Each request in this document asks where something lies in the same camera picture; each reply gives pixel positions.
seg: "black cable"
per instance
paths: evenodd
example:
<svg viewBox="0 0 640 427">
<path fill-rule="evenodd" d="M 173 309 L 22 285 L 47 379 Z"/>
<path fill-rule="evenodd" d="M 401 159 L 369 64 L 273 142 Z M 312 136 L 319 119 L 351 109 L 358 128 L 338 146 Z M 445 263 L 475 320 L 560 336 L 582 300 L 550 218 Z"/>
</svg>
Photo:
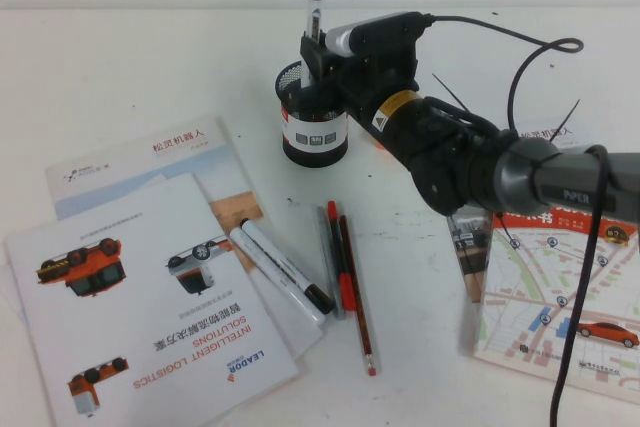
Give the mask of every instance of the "black cable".
<svg viewBox="0 0 640 427">
<path fill-rule="evenodd" d="M 489 122 L 487 119 L 480 117 L 478 115 L 472 114 L 466 110 L 462 110 L 455 105 L 451 105 L 446 103 L 444 100 L 437 99 L 435 97 L 425 97 L 422 99 L 423 102 L 429 103 L 430 107 L 438 109 L 445 114 L 449 114 L 455 119 L 464 120 L 469 122 L 473 127 L 480 130 L 482 133 L 487 135 L 488 137 L 493 137 L 500 132 L 495 125 Z"/>
<path fill-rule="evenodd" d="M 580 103 L 580 99 L 576 100 L 576 105 L 573 106 L 573 109 L 571 109 L 569 111 L 569 113 L 567 114 L 567 116 L 564 118 L 564 120 L 562 122 L 560 122 L 560 125 L 558 126 L 558 128 L 556 129 L 556 131 L 553 133 L 553 135 L 551 136 L 551 138 L 549 139 L 549 142 L 553 142 L 553 139 L 556 138 L 556 136 L 558 135 L 558 132 L 560 132 L 560 129 L 562 129 L 562 127 L 564 127 L 564 124 L 567 123 L 567 121 L 569 120 L 569 118 L 573 115 L 573 111 L 576 110 L 576 108 L 578 107 L 578 104 Z"/>
<path fill-rule="evenodd" d="M 431 72 L 431 75 L 433 75 L 433 77 L 434 77 L 434 78 L 435 78 L 435 79 L 440 83 L 440 85 L 444 87 L 444 90 L 446 90 L 447 92 L 449 92 L 449 95 L 451 95 L 451 97 L 453 97 L 453 98 L 456 100 L 456 102 L 458 102 L 458 105 L 459 105 L 460 107 L 462 107 L 462 108 L 463 108 L 464 110 L 466 110 L 467 112 L 471 112 L 471 111 L 467 108 L 467 106 L 466 106 L 466 105 L 464 105 L 464 104 L 462 103 L 462 101 L 458 98 L 458 96 L 457 96 L 456 94 L 454 94 L 454 93 L 451 91 L 451 89 L 450 89 L 449 87 L 447 87 L 447 86 L 446 86 L 446 84 L 445 84 L 444 82 L 442 82 L 442 81 L 440 80 L 440 78 L 439 78 L 436 74 L 434 74 L 433 72 Z"/>
<path fill-rule="evenodd" d="M 511 88 L 509 89 L 509 98 L 507 100 L 507 120 L 509 122 L 509 128 L 516 128 L 515 122 L 513 120 L 513 101 L 516 95 L 516 88 L 518 87 L 518 82 L 520 82 L 520 77 L 526 70 L 526 68 L 533 62 L 539 55 L 545 53 L 548 50 L 555 50 L 557 52 L 564 52 L 567 54 L 577 54 L 584 48 L 584 43 L 580 39 L 575 38 L 565 38 L 559 39 L 554 42 L 545 42 L 543 40 L 535 39 L 533 37 L 529 37 L 528 35 L 521 34 L 519 32 L 515 32 L 513 30 L 505 29 L 504 27 L 499 27 L 494 24 L 490 24 L 488 22 L 483 22 L 482 20 L 472 19 L 470 17 L 463 17 L 459 15 L 424 15 L 425 22 L 428 25 L 433 24 L 434 22 L 462 22 L 465 24 L 473 24 L 480 27 L 484 27 L 486 29 L 495 30 L 496 32 L 500 32 L 505 35 L 509 35 L 511 37 L 515 37 L 520 40 L 524 40 L 525 42 L 529 42 L 535 45 L 539 45 L 540 48 L 535 50 L 527 59 L 522 63 L 520 68 L 516 71 L 516 75 L 513 77 L 513 81 L 511 82 Z M 573 47 L 565 47 L 565 44 L 573 44 Z"/>
<path fill-rule="evenodd" d="M 565 52 L 570 54 L 575 54 L 580 52 L 584 48 L 584 43 L 576 38 L 565 38 L 559 39 L 554 42 L 544 42 L 538 39 L 534 39 L 533 37 L 529 37 L 518 32 L 514 32 L 509 29 L 505 29 L 503 27 L 498 27 L 497 25 L 489 24 L 487 22 L 483 22 L 481 20 L 471 19 L 468 17 L 461 16 L 433 16 L 431 14 L 426 14 L 425 21 L 428 25 L 431 25 L 436 21 L 453 21 L 453 22 L 464 22 L 468 24 L 477 25 L 480 27 L 485 27 L 491 30 L 495 30 L 497 32 L 501 32 L 506 35 L 510 35 L 512 37 L 516 37 L 520 40 L 524 40 L 526 42 L 530 42 L 532 44 L 536 44 L 540 46 L 536 49 L 529 57 L 525 59 L 520 68 L 516 71 L 516 74 L 513 77 L 511 82 L 511 87 L 509 89 L 509 97 L 507 101 L 507 119 L 509 122 L 509 128 L 515 130 L 515 121 L 513 118 L 513 104 L 515 99 L 516 88 L 518 87 L 518 83 L 522 74 L 526 70 L 526 68 L 533 62 L 538 56 L 543 54 L 548 50 L 555 50 L 557 52 Z M 573 44 L 573 47 L 566 47 L 566 44 Z M 554 133 L 552 140 L 557 135 L 558 131 L 564 126 L 566 121 L 569 119 L 571 114 L 573 114 L 574 110 L 578 106 L 578 102 L 574 105 L 573 109 L 569 112 L 569 115 L 563 120 L 560 127 Z M 587 238 L 587 245 L 585 248 L 585 255 L 582 263 L 582 270 L 580 272 L 580 280 L 578 282 L 578 288 L 576 289 L 576 297 L 574 301 L 573 311 L 571 312 L 571 318 L 569 320 L 569 326 L 567 328 L 567 336 L 564 343 L 564 348 L 562 351 L 562 360 L 560 361 L 560 369 L 558 371 L 558 378 L 556 380 L 556 385 L 553 391 L 553 397 L 551 399 L 551 408 L 549 412 L 549 423 L 551 427 L 557 427 L 558 425 L 558 408 L 560 406 L 560 398 L 562 397 L 562 391 L 564 389 L 565 382 L 567 380 L 567 374 L 569 372 L 569 367 L 571 365 L 571 354 L 573 351 L 573 344 L 575 342 L 575 337 L 578 331 L 578 323 L 580 322 L 580 316 L 582 315 L 582 308 L 584 306 L 584 301 L 587 295 L 587 290 L 589 288 L 589 281 L 591 280 L 591 268 L 593 266 L 593 259 L 595 257 L 596 246 L 598 243 L 598 232 L 600 230 L 600 221 L 602 219 L 602 213 L 604 210 L 604 203 L 607 193 L 607 184 L 609 182 L 609 177 L 611 175 L 611 165 L 609 162 L 609 156 L 607 154 L 607 149 L 605 149 L 601 145 L 594 145 L 590 147 L 587 153 L 593 154 L 598 157 L 600 161 L 600 169 L 598 172 L 598 182 L 596 186 L 596 193 L 594 196 L 593 209 L 591 213 L 591 226 L 589 229 L 589 236 Z M 502 215 L 498 214 L 498 218 L 500 219 L 507 236 L 511 238 L 509 232 L 502 221 Z"/>
<path fill-rule="evenodd" d="M 550 42 L 546 45 L 543 45 L 539 49 L 536 49 L 529 57 L 525 59 L 522 65 L 516 71 L 516 75 L 513 76 L 513 80 L 511 81 L 511 88 L 509 89 L 509 98 L 507 100 L 507 120 L 509 122 L 509 128 L 516 128 L 515 121 L 513 120 L 513 101 L 516 96 L 516 88 L 518 87 L 518 82 L 520 82 L 520 77 L 524 74 L 524 71 L 529 67 L 529 64 L 533 62 L 538 56 L 544 54 L 547 50 L 558 50 L 557 48 L 564 44 L 574 44 L 577 46 L 576 50 L 570 50 L 572 54 L 576 52 L 580 52 L 584 48 L 584 43 L 580 39 L 575 39 L 572 37 L 568 37 L 566 39 L 559 39 L 553 42 Z"/>
<path fill-rule="evenodd" d="M 607 149 L 601 145 L 594 145 L 590 147 L 586 153 L 593 154 L 598 157 L 600 160 L 600 170 L 598 172 L 598 183 L 596 186 L 596 194 L 591 213 L 591 227 L 589 229 L 587 247 L 584 252 L 582 271 L 580 272 L 580 280 L 578 282 L 578 288 L 576 289 L 573 311 L 571 312 L 571 319 L 569 320 L 569 327 L 567 328 L 567 337 L 564 341 L 560 370 L 558 372 L 556 386 L 553 390 L 553 397 L 551 399 L 549 420 L 551 427 L 557 427 L 558 425 L 558 407 L 560 406 L 560 397 L 562 396 L 562 390 L 564 389 L 564 384 L 567 380 L 573 343 L 578 332 L 578 323 L 580 322 L 582 306 L 584 305 L 584 299 L 587 295 L 587 289 L 589 288 L 589 280 L 591 280 L 591 266 L 593 265 L 593 258 L 596 253 L 600 220 L 602 219 L 602 212 L 604 210 L 605 197 L 607 193 L 607 183 L 609 182 L 609 175 L 611 173 L 611 164 L 609 162 Z"/>
<path fill-rule="evenodd" d="M 511 37 L 515 37 L 516 39 L 520 39 L 520 40 L 524 40 L 525 42 L 529 42 L 531 44 L 536 44 L 539 45 L 540 47 L 545 47 L 547 45 L 549 45 L 548 42 L 545 42 L 544 40 L 539 40 L 539 39 L 535 39 L 533 37 L 529 37 L 528 35 L 524 35 L 521 34 L 519 32 L 516 32 L 514 30 L 509 30 L 509 29 L 505 29 L 504 27 L 500 27 L 494 24 L 490 24 L 488 22 L 483 22 L 482 20 L 477 20 L 477 19 L 472 19 L 470 17 L 463 17 L 460 15 L 431 15 L 431 14 L 425 14 L 425 20 L 427 20 L 428 22 L 462 22 L 465 24 L 473 24 L 473 25 L 477 25 L 480 27 L 484 27 L 486 29 L 490 29 L 490 30 L 495 30 L 496 32 L 500 32 L 502 34 L 506 34 L 509 35 Z M 576 47 L 562 47 L 562 46 L 556 46 L 553 48 L 553 50 L 556 50 L 558 52 L 565 52 L 567 54 L 575 54 L 578 53 L 582 50 L 583 45 L 581 45 L 582 42 L 580 42 L 579 45 L 577 45 Z"/>
</svg>

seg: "white table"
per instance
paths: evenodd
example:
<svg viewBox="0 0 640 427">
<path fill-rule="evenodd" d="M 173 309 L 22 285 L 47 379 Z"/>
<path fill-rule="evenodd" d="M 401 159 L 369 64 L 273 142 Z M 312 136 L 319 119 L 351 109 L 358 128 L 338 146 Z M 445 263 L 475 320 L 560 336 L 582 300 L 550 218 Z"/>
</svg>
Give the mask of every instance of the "white table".
<svg viewBox="0 0 640 427">
<path fill-rule="evenodd" d="M 519 119 L 578 116 L 610 151 L 640 150 L 638 9 L 434 9 L 553 40 L 524 76 Z M 383 12 L 328 11 L 324 26 Z M 445 220 L 407 172 L 355 124 L 347 156 L 309 170 L 286 159 L 274 80 L 297 60 L 302 11 L 0 11 L 0 236 L 55 219 L 46 166 L 207 112 L 227 126 L 295 260 L 324 277 L 312 204 L 352 216 L 379 375 L 365 375 L 355 319 L 332 319 L 301 375 L 221 425 L 546 425 L 553 383 L 474 360 L 469 303 Z M 511 77 L 532 46 L 473 26 L 436 24 L 418 44 L 421 92 L 506 122 Z M 0 299 L 0 425 L 50 425 L 27 330 Z M 561 425 L 635 426 L 639 407 L 566 388 Z"/>
</svg>

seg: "map booklet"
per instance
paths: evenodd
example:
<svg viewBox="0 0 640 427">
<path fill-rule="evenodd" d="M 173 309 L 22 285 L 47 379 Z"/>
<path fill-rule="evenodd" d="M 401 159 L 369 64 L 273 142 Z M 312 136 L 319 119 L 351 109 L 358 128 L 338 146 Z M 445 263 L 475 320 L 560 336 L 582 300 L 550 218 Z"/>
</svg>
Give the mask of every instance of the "map booklet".
<svg viewBox="0 0 640 427">
<path fill-rule="evenodd" d="M 261 227 L 269 230 L 231 145 L 211 115 L 46 171 L 59 219 L 183 173 L 193 174 L 226 234 L 245 217 L 259 220 Z M 287 347 L 298 357 L 322 337 L 322 330 L 309 322 L 240 250 L 236 255 Z"/>
<path fill-rule="evenodd" d="M 191 174 L 7 245 L 57 425 L 195 427 L 297 374 Z"/>
<path fill-rule="evenodd" d="M 591 216 L 494 219 L 475 356 L 555 380 Z M 636 226 L 602 219 L 567 384 L 640 403 Z"/>
</svg>

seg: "warning label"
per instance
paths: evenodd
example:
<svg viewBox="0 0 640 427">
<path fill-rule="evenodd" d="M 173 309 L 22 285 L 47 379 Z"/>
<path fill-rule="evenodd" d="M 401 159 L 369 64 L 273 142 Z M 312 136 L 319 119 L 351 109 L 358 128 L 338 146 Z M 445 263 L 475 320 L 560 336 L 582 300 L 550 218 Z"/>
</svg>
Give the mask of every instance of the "warning label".
<svg viewBox="0 0 640 427">
<path fill-rule="evenodd" d="M 380 132 L 384 130 L 384 126 L 387 125 L 389 117 L 391 117 L 400 107 L 406 105 L 411 100 L 419 99 L 420 96 L 413 90 L 401 90 L 396 92 L 380 106 L 376 114 L 373 116 L 371 122 L 373 126 Z"/>
</svg>

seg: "pen holder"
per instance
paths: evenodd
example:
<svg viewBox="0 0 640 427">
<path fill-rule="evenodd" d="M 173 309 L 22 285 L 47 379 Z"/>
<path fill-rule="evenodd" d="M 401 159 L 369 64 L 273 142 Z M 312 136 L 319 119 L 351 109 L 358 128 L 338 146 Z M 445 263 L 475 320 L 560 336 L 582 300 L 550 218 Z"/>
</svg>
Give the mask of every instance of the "pen holder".
<svg viewBox="0 0 640 427">
<path fill-rule="evenodd" d="M 311 105 L 323 97 L 315 86 L 300 88 L 301 63 L 287 66 L 276 78 L 276 94 L 282 105 L 282 149 L 296 164 L 326 167 L 347 152 L 347 114 Z"/>
</svg>

